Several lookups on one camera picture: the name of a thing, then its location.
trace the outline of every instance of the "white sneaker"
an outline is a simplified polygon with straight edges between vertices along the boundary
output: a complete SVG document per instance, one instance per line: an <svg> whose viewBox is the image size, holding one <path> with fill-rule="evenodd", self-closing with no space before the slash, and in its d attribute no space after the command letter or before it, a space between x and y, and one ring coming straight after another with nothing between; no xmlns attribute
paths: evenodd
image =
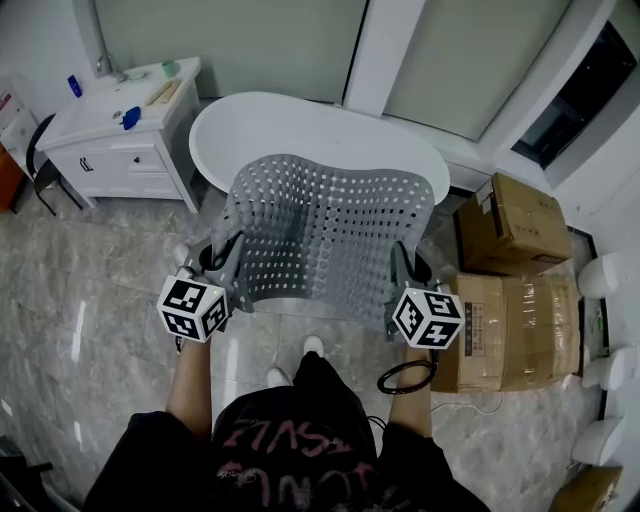
<svg viewBox="0 0 640 512"><path fill-rule="evenodd" d="M307 339L304 340L304 353L307 355L309 352L315 352L320 357L324 357L324 345L317 336L307 336Z"/></svg>
<svg viewBox="0 0 640 512"><path fill-rule="evenodd" d="M291 386L291 381L280 368L274 367L267 373L267 386L270 388Z"/></svg>

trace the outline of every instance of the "black pants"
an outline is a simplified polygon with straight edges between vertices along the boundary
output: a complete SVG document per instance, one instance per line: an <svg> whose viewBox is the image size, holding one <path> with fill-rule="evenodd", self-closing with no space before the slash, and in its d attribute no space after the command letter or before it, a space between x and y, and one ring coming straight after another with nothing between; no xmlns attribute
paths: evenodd
<svg viewBox="0 0 640 512"><path fill-rule="evenodd" d="M342 382L338 372L315 352L307 353L293 379L293 385L317 408L319 421L361 440L361 448L375 458L371 425L358 396Z"/></svg>

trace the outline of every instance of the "black chair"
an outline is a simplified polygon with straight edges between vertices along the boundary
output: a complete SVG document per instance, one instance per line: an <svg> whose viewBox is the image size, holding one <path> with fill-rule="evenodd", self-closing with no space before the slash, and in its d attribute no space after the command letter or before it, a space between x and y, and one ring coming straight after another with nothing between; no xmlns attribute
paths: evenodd
<svg viewBox="0 0 640 512"><path fill-rule="evenodd" d="M55 165L53 165L53 162L51 160L47 159L47 161L42 164L42 167L40 167L40 169L37 171L33 163L33 157L36 152L36 144L40 140L40 137L42 137L42 134L47 129L47 126L49 126L49 123L51 123L51 120L54 116L55 114L47 117L44 121L42 121L42 123L40 123L40 126L38 126L38 128L36 128L36 131L33 133L31 142L29 142L29 149L27 149L27 170L33 178L33 188L36 192L36 195L38 196L38 199L40 199L42 204L47 207L47 209L51 212L51 215L55 217L56 212L54 212L51 209L51 206L49 206L47 202L42 199L40 193L56 181L58 182L60 188L64 191L64 193L69 196L69 199L71 199L74 204L81 210L82 205L78 203L78 201L76 201L76 198L73 197L73 195L71 195L67 188L64 186L64 183L62 182L62 174L60 174L60 171Z"/></svg>

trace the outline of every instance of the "window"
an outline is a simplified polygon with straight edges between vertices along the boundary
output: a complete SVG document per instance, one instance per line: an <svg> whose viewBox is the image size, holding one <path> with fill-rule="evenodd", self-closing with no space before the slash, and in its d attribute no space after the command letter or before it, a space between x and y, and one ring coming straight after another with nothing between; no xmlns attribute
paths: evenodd
<svg viewBox="0 0 640 512"><path fill-rule="evenodd" d="M513 150L544 169L596 116L636 65L608 22L582 63Z"/></svg>
<svg viewBox="0 0 640 512"><path fill-rule="evenodd" d="M200 56L201 97L269 91L341 102L367 0L96 0L124 69Z"/></svg>
<svg viewBox="0 0 640 512"><path fill-rule="evenodd" d="M569 0L428 0L385 113L478 140Z"/></svg>

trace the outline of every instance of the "black t-shirt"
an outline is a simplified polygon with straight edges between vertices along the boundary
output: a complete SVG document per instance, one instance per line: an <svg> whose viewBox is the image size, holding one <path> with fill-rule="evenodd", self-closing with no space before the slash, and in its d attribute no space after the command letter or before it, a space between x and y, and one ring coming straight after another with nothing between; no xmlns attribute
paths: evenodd
<svg viewBox="0 0 640 512"><path fill-rule="evenodd" d="M389 424L376 458L370 430L315 409L293 386L240 397L208 447L170 414L136 414L83 510L488 510L432 439Z"/></svg>

